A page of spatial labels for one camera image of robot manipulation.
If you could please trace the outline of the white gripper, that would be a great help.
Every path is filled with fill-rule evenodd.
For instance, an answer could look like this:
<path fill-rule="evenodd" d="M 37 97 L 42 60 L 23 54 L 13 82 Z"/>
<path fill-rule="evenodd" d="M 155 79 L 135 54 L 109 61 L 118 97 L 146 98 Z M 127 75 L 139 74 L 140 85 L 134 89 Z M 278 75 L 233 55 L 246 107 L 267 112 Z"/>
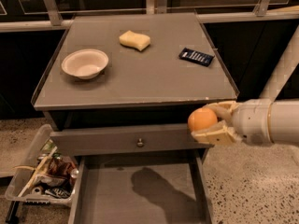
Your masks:
<path fill-rule="evenodd" d="M 200 144 L 232 145 L 237 134 L 248 145 L 270 145 L 269 112 L 272 102 L 252 99 L 244 103 L 224 101 L 204 105 L 222 121 L 208 129 L 193 131 L 192 137 Z"/>

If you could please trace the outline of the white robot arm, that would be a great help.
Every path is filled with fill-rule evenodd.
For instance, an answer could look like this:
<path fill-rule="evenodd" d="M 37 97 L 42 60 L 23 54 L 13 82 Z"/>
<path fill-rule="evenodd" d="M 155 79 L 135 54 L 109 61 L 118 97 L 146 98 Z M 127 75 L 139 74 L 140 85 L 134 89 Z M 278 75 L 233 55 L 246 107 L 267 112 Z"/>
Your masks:
<path fill-rule="evenodd" d="M 200 144 L 251 146 L 299 145 L 299 102 L 253 99 L 204 105 L 188 117 Z"/>

